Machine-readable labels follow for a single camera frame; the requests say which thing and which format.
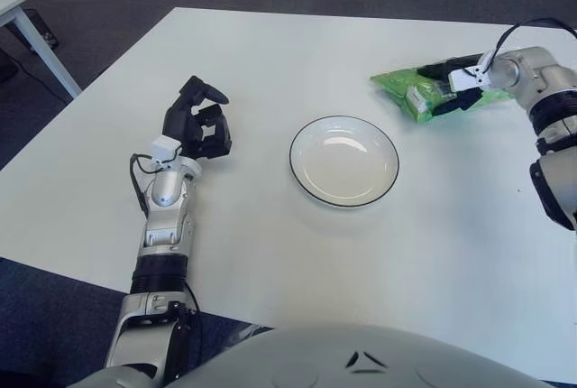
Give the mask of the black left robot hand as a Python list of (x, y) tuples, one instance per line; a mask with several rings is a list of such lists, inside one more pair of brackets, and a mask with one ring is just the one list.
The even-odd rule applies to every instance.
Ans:
[(193, 160), (226, 156), (232, 140), (221, 105), (228, 103), (224, 93), (192, 76), (167, 110), (162, 134), (181, 143), (181, 156)]

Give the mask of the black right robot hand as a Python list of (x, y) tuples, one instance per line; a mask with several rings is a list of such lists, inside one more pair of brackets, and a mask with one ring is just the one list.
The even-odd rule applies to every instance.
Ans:
[(442, 99), (432, 108), (432, 116), (445, 115), (457, 109), (466, 111), (481, 100), (482, 90), (472, 88), (455, 92), (450, 87), (449, 74), (456, 69), (465, 69), (474, 66), (481, 58), (480, 54), (462, 56), (443, 60), (435, 64), (425, 65), (417, 69), (417, 74), (433, 80), (439, 87)]

